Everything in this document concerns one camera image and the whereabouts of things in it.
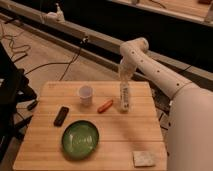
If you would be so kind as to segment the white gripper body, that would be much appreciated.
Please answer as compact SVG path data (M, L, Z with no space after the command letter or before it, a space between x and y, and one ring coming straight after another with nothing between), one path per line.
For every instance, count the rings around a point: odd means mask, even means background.
M118 73L121 80L130 80L133 77L135 71L136 66L133 63L125 59L120 61Z

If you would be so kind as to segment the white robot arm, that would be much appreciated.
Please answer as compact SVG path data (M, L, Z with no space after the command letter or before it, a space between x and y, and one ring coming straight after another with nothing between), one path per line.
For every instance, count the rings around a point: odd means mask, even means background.
M167 171L213 171L213 92L199 87L147 55L145 38L120 45L120 76L142 71L172 101Z

